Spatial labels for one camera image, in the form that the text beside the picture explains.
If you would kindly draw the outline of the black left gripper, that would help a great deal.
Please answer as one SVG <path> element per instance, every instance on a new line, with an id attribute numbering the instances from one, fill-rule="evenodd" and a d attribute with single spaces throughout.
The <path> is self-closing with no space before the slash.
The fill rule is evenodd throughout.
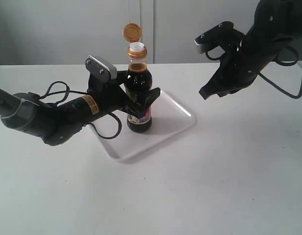
<path id="1" fill-rule="evenodd" d="M 120 87 L 127 80 L 127 71 L 117 71 L 117 77 L 107 83 L 102 83 L 90 74 L 87 93 L 96 102 L 99 113 L 103 117 L 115 110 L 142 118 L 146 115 L 149 107 L 159 98 L 161 89 L 154 88 L 149 91 L 130 93 Z"/>

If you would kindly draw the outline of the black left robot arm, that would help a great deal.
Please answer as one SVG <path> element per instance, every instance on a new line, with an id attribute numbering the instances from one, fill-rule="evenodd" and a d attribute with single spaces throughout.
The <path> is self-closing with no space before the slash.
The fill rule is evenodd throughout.
<path id="1" fill-rule="evenodd" d="M 116 138 L 122 129 L 115 110 L 143 117 L 147 109 L 160 96 L 160 89 L 154 88 L 143 93 L 143 100 L 134 103 L 120 87 L 126 80 L 126 71 L 115 75 L 91 72 L 88 89 L 79 92 L 80 97 L 66 101 L 72 93 L 69 86 L 63 90 L 64 97 L 55 103 L 43 103 L 42 99 L 52 93 L 47 90 L 43 95 L 34 93 L 9 94 L 0 89 L 0 120 L 7 128 L 17 130 L 42 139 L 50 146 L 65 143 L 84 126 L 93 126 L 94 121 L 110 115 L 118 122 Z"/>

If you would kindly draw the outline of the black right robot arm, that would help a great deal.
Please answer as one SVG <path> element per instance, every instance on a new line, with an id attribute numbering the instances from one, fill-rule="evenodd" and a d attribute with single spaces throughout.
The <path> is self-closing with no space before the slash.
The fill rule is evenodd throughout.
<path id="1" fill-rule="evenodd" d="M 221 47 L 220 66 L 199 93 L 203 99 L 224 97 L 250 86 L 270 63 L 292 66 L 278 59 L 290 43 L 302 38 L 302 0 L 261 0 L 247 34 L 222 22 L 195 39 L 200 54 Z"/>

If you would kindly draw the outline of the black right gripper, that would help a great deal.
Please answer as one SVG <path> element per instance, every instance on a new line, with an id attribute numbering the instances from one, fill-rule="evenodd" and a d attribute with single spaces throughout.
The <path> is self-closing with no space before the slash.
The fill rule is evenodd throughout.
<path id="1" fill-rule="evenodd" d="M 255 39 L 236 29 L 222 39 L 222 45 L 226 48 L 220 67 L 199 90 L 203 99 L 235 94 L 250 86 L 276 57 L 276 42 Z"/>

